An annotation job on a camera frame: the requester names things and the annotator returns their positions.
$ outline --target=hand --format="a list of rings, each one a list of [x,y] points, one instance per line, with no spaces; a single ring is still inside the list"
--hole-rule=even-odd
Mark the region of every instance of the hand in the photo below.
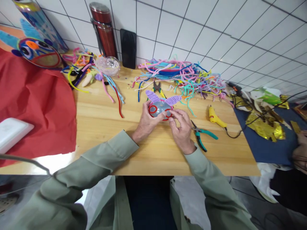
[[[175,120],[170,117],[169,125],[173,133],[173,138],[177,146],[183,151],[185,155],[195,152],[196,147],[191,140],[192,123],[189,115],[180,109],[170,110],[170,113],[179,121],[180,127],[176,126]]]
[[[307,159],[307,131],[303,130],[297,134],[299,146],[293,151],[292,158],[295,167],[307,174],[306,159]]]
[[[161,122],[164,117],[167,115],[167,112],[160,113],[157,117],[152,117],[148,112],[148,106],[151,103],[150,100],[143,103],[143,111],[140,119],[140,123],[138,124],[137,129],[131,135],[132,140],[138,144],[142,140],[146,139],[149,134],[154,130],[159,122]]]

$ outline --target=green jacket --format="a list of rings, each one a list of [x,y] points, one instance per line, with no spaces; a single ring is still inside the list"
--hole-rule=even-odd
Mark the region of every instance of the green jacket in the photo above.
[[[111,174],[138,145],[124,132],[85,152],[80,159],[60,169],[17,215],[12,230],[84,230],[87,214],[81,204],[82,190],[96,185]],[[257,229],[250,214],[220,170],[197,148],[185,156],[191,172],[206,196],[205,205],[212,229]],[[170,203],[178,230],[201,229],[184,217],[179,196],[170,184]],[[129,201],[123,177],[111,180],[98,205],[90,230],[133,230]]]

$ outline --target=red ring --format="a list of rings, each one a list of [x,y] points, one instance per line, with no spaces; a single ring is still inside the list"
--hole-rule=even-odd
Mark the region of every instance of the red ring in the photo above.
[[[150,111],[150,108],[151,108],[151,107],[155,107],[156,110],[153,111],[153,112],[151,112],[151,111]],[[151,114],[152,114],[152,113],[155,113],[157,110],[158,110],[158,108],[157,108],[155,105],[151,105],[151,106],[148,108],[148,112],[151,113]]]
[[[165,111],[170,110],[170,109],[166,109]],[[168,117],[167,115],[165,115],[167,118],[170,118],[172,116],[172,114],[170,114],[170,116]]]

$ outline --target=red paper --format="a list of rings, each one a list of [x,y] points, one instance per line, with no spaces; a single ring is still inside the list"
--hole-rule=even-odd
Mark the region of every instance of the red paper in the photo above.
[[[6,154],[36,158],[75,151],[76,105],[62,73],[1,48],[0,60],[0,122],[13,117],[34,125]],[[13,163],[0,160],[0,167]]]

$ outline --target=clear plastic ball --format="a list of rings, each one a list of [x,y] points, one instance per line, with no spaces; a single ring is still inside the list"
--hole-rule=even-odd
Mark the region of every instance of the clear plastic ball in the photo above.
[[[116,75],[121,65],[116,57],[99,57],[95,62],[96,67],[105,75],[113,76]]]
[[[148,107],[149,114],[152,117],[157,117],[160,113],[166,111],[167,114],[164,117],[164,120],[168,120],[169,117],[172,116],[169,110],[172,110],[172,107],[169,104],[165,103],[164,101],[153,102]]]

